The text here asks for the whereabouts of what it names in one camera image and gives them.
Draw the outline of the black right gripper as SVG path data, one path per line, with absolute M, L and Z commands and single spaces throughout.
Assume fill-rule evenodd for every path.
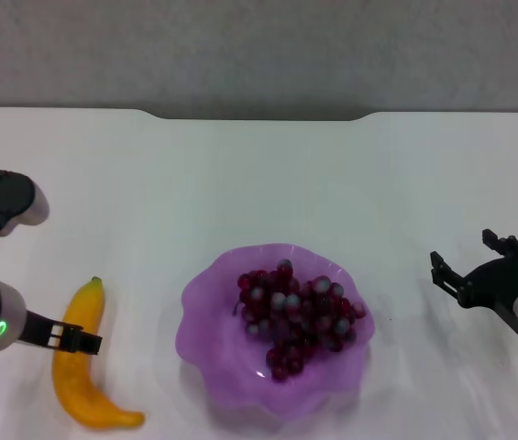
M 482 231 L 482 242 L 503 258 L 487 262 L 466 277 L 453 271 L 436 251 L 430 253 L 433 284 L 447 293 L 457 293 L 463 308 L 483 307 L 499 316 L 515 316 L 518 298 L 518 239 L 498 237 L 490 229 Z

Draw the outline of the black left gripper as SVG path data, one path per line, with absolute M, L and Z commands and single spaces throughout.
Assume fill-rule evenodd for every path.
M 63 334 L 63 350 L 69 353 L 82 353 L 95 356 L 99 353 L 102 337 L 84 331 L 76 324 L 53 321 L 40 314 L 27 311 L 26 320 L 20 341 L 36 347 L 51 349 L 61 348 Z

